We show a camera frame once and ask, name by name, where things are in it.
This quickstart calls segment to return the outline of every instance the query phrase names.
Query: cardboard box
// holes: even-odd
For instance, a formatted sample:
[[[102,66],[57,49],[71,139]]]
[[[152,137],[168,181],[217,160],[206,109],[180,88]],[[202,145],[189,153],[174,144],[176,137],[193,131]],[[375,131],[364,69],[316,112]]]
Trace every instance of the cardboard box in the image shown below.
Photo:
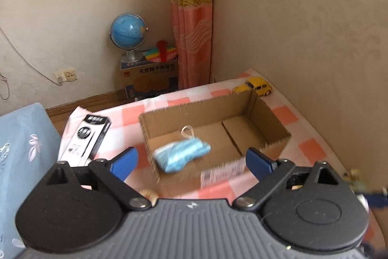
[[[291,136],[254,91],[142,113],[139,120],[158,191],[164,197],[243,173],[249,147],[277,159]],[[211,151],[189,162],[180,172],[166,174],[156,165],[152,153],[183,139],[180,131],[186,125],[210,144]]]
[[[178,90],[178,58],[152,63],[145,57],[134,63],[120,64],[116,89],[123,89],[127,98],[143,98]]]

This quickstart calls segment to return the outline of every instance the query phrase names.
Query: electrical outlet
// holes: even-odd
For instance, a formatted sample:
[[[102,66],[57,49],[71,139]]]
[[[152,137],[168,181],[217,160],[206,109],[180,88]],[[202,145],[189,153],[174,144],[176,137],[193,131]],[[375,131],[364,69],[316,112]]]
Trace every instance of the electrical outlet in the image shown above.
[[[75,81],[77,80],[77,74],[75,73],[75,69],[67,69],[63,71],[65,73],[66,81]]]
[[[58,84],[66,81],[66,76],[65,76],[65,73],[63,73],[63,71],[56,71],[54,74]]]

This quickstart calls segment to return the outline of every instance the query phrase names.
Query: checkered bedsheet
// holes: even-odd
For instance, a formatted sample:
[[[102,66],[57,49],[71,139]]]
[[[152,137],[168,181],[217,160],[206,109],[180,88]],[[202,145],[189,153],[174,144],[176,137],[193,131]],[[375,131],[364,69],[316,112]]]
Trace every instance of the checkered bedsheet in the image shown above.
[[[154,175],[147,160],[144,139],[138,121],[139,114],[230,94],[234,87],[242,84],[244,78],[249,76],[261,75],[253,69],[249,69],[238,79],[185,89],[97,112],[97,115],[108,116],[112,121],[112,126],[100,146],[96,159],[111,159],[129,146],[136,147],[139,154],[138,166],[125,182],[136,190],[144,188],[156,190]],[[281,154],[282,158],[288,158],[299,166],[312,166],[317,160],[326,160],[340,175],[344,173],[345,168],[328,144],[275,87],[273,87],[273,93],[263,97],[263,100],[292,134],[290,142]],[[61,154],[65,151],[78,125],[88,113],[90,112],[78,107],[71,114],[62,136],[59,151]],[[256,183],[256,178],[250,172],[246,172],[241,176],[177,198],[227,198],[231,202]],[[365,238],[376,248],[385,247],[383,234],[372,213],[370,213],[369,222]]]

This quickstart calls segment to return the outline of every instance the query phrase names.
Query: blue globe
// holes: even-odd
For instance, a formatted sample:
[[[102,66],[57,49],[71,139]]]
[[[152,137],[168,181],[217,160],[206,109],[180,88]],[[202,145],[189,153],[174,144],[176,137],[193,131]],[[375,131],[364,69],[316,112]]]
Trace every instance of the blue globe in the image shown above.
[[[115,45],[124,50],[133,50],[141,45],[147,31],[142,17],[135,13],[125,13],[112,23],[111,39]]]

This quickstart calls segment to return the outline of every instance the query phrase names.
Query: wooden baseboard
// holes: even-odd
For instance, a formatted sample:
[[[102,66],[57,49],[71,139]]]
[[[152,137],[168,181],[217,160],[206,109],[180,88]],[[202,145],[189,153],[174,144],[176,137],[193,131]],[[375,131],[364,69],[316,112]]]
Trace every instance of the wooden baseboard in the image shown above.
[[[55,116],[57,114],[74,111],[77,107],[88,108],[91,106],[97,106],[99,104],[105,104],[105,103],[115,102],[119,100],[127,100],[127,96],[125,94],[124,89],[121,89],[116,92],[107,92],[101,95],[91,96],[85,99],[69,102],[68,104],[62,104],[60,106],[46,109],[46,112],[48,116]]]

